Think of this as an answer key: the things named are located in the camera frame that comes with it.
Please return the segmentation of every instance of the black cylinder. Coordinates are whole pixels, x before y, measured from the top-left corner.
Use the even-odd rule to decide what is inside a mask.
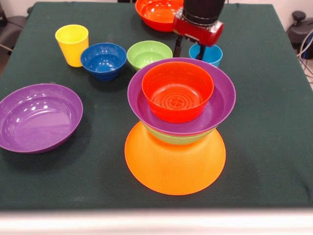
[[[184,0],[183,16],[199,25],[210,25],[217,21],[224,0]]]

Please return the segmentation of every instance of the blue cup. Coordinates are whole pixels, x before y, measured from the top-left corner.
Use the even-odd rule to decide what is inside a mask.
[[[83,67],[100,81],[115,79],[126,62],[126,51],[113,43],[98,43],[81,55]]]
[[[195,59],[199,52],[200,52],[199,44],[194,44],[189,49],[190,58]],[[205,47],[202,60],[214,65],[215,67],[218,67],[222,57],[223,57],[222,50],[217,45],[213,45],[212,47]]]

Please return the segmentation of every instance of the red-orange bowl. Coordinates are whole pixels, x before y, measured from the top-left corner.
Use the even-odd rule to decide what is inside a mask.
[[[174,16],[183,0],[137,0],[135,8],[149,27],[161,32],[172,32]]]
[[[166,62],[150,69],[142,91],[159,119],[183,123],[197,118],[214,90],[213,79],[203,68],[186,62]]]

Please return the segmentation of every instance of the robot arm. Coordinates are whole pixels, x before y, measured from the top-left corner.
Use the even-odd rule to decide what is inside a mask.
[[[174,57],[180,56],[180,44],[185,37],[201,46],[197,59],[202,60],[205,47],[213,46],[222,33],[224,24],[218,17],[223,6],[224,0],[184,0],[183,8],[174,18],[174,32],[179,35]]]

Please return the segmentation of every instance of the dark green cloth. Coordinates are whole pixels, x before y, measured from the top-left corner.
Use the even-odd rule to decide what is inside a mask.
[[[90,45],[127,50],[143,40],[173,48],[176,35],[147,27],[133,4],[37,3],[0,80],[0,98],[35,83],[65,85],[81,97],[84,116],[61,147],[40,155],[0,150],[0,209],[209,208],[311,206],[313,93],[271,5],[226,5],[218,42],[220,68],[233,80],[237,102],[218,130],[226,165],[218,180],[193,195],[145,188],[129,172],[124,143],[138,122],[127,102],[134,75],[126,63],[101,83],[68,66],[54,38],[66,24],[89,29]],[[190,42],[183,43],[188,56]]]

